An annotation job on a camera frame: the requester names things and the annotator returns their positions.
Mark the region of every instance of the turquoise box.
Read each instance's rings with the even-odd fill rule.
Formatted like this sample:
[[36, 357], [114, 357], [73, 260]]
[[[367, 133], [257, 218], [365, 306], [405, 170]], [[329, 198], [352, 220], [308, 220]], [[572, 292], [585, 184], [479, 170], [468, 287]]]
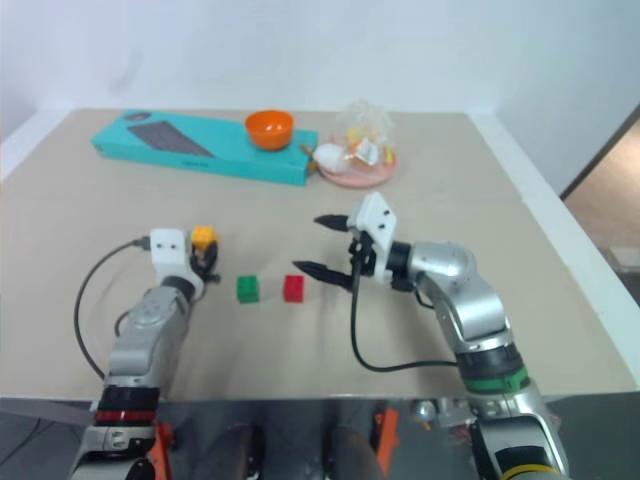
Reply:
[[130, 110], [91, 139], [104, 157], [268, 182], [304, 185], [318, 134], [295, 130], [277, 152], [254, 146], [240, 122]]

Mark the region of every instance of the green cube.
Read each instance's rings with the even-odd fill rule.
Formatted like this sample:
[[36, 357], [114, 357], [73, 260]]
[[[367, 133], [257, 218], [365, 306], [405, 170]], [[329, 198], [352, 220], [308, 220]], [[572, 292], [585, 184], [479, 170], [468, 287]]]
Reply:
[[248, 275], [246, 277], [238, 277], [236, 282], [236, 295], [240, 303], [257, 303], [260, 301], [260, 293], [258, 290], [258, 277]]

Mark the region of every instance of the table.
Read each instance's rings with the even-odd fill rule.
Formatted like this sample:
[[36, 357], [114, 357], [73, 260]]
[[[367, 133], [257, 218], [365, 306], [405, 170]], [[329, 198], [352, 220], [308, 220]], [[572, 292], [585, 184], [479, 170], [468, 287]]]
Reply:
[[[186, 113], [238, 120], [246, 115]], [[307, 279], [304, 304], [282, 301], [283, 276], [295, 273], [292, 260], [346, 268], [349, 238], [312, 219], [349, 212], [363, 191], [341, 189], [319, 176], [301, 188], [101, 158], [89, 139], [118, 114], [74, 111], [4, 183], [2, 396], [98, 396], [101, 384], [73, 337], [73, 302], [82, 278], [108, 250], [153, 227], [197, 224], [213, 224], [219, 233], [223, 282], [210, 286], [194, 306], [168, 399], [462, 394], [455, 369], [362, 369], [350, 350], [346, 292]], [[464, 114], [392, 117], [400, 165], [379, 191], [398, 216], [398, 239], [451, 240], [475, 253], [544, 394], [637, 388], [628, 355], [623, 360], [611, 329], [532, 216], [530, 195], [514, 186], [477, 121]], [[327, 138], [334, 114], [297, 112], [295, 118], [299, 127]], [[259, 276], [262, 300], [240, 305], [235, 278], [248, 274]], [[113, 344], [113, 322], [152, 281], [147, 254], [135, 250], [96, 275], [81, 323], [99, 364], [106, 364]], [[372, 363], [451, 358], [432, 313], [407, 294], [367, 280], [360, 302], [358, 335]]]

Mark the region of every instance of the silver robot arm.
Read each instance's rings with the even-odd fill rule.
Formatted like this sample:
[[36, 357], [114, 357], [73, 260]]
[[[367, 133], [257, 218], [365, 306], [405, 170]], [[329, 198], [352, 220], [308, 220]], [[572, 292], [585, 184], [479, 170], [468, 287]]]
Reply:
[[483, 475], [568, 475], [558, 432], [516, 349], [502, 301], [477, 273], [473, 254], [451, 243], [416, 243], [407, 272], [432, 301], [456, 355], [477, 417], [471, 433]]
[[72, 480], [155, 478], [147, 453], [155, 442], [158, 401], [170, 386], [190, 303], [203, 294], [217, 255], [217, 245], [212, 245], [210, 265], [196, 273], [190, 247], [181, 230], [151, 232], [157, 286], [129, 311], [127, 326], [115, 341], [94, 423], [84, 432]]
[[325, 215], [316, 222], [354, 235], [352, 274], [294, 262], [302, 271], [349, 291], [359, 283], [354, 277], [373, 276], [433, 303], [476, 416], [471, 436], [482, 477], [568, 475], [558, 433], [514, 344], [502, 301], [477, 273], [473, 254], [453, 243], [394, 241], [396, 217], [379, 193], [367, 195], [348, 217]]

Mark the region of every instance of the red block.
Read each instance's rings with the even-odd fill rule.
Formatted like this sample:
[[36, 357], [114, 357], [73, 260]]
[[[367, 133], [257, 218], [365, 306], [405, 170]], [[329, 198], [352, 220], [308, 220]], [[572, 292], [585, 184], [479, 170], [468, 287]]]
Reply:
[[287, 303], [302, 303], [304, 298], [304, 277], [302, 275], [285, 275], [282, 295]]

